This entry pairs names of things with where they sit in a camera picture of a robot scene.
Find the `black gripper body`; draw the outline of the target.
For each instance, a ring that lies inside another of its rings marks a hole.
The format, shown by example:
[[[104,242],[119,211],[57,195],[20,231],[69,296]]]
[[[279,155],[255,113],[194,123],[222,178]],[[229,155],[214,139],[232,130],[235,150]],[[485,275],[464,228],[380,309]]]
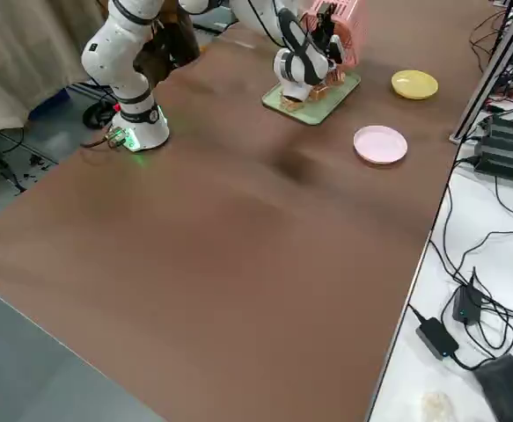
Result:
[[[333,25],[331,24],[317,24],[311,31],[312,40],[319,49],[327,49],[332,36]]]

